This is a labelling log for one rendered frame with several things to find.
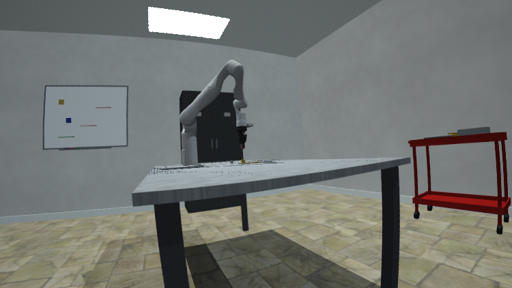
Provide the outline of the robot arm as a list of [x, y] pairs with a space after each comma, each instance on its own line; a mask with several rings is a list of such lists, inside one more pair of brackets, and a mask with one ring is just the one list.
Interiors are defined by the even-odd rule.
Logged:
[[[234, 60], [228, 61], [214, 79], [204, 88], [195, 100], [180, 114], [182, 123], [182, 165], [196, 165], [197, 158], [197, 114], [220, 94], [224, 80], [229, 76], [235, 78], [233, 106], [236, 111], [236, 127], [250, 128], [253, 123], [246, 123], [246, 113], [238, 109], [245, 109], [248, 102], [244, 97], [243, 80], [244, 67]], [[242, 103], [242, 102], [243, 103]]]

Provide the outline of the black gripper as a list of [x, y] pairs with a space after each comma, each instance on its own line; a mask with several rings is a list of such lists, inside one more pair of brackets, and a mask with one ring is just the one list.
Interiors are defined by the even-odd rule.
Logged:
[[246, 126], [237, 126], [236, 130], [237, 130], [237, 132], [239, 132], [238, 141], [240, 143], [240, 149], [241, 149], [241, 146], [242, 146], [242, 149], [245, 149], [245, 142], [246, 142], [246, 137], [247, 137], [247, 134], [245, 134], [245, 131], [247, 131], [247, 127]]

